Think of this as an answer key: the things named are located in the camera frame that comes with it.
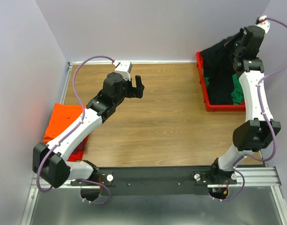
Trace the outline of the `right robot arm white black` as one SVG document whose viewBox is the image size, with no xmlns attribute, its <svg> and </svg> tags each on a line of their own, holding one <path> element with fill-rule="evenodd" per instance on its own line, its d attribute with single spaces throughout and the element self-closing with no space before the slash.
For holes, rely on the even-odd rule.
<svg viewBox="0 0 287 225">
<path fill-rule="evenodd" d="M 234 179 L 235 168 L 245 158 L 253 157 L 270 143 L 276 143 L 281 125 L 270 112 L 264 88 L 264 64 L 257 56 L 269 29 L 268 21 L 247 26 L 225 43 L 243 90 L 246 117 L 245 122 L 234 130 L 230 148 L 212 163 L 210 171 L 204 175 L 212 184 Z"/>
</svg>

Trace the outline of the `black t shirt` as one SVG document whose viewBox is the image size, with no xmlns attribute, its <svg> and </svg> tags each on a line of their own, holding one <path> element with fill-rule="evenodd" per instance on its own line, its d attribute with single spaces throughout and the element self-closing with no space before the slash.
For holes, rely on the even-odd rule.
<svg viewBox="0 0 287 225">
<path fill-rule="evenodd" d="M 225 44 L 231 37 L 227 37 L 215 45 L 200 52 L 203 58 L 203 76 L 232 76 L 235 73 L 230 53 Z"/>
</svg>

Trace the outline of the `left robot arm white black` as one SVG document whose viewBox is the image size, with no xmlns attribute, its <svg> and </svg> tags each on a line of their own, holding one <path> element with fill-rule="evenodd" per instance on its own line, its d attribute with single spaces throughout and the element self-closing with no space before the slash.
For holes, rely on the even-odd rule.
<svg viewBox="0 0 287 225">
<path fill-rule="evenodd" d="M 87 161 L 69 162 L 76 147 L 96 128 L 102 125 L 125 98 L 142 98 L 144 85 L 141 76 L 135 76 L 136 85 L 112 72 L 103 82 L 103 88 L 91 99 L 81 115 L 59 136 L 47 144 L 38 143 L 33 149 L 33 172 L 37 185 L 40 179 L 53 188 L 67 180 L 82 180 L 87 185 L 97 181 L 96 167 Z"/>
</svg>

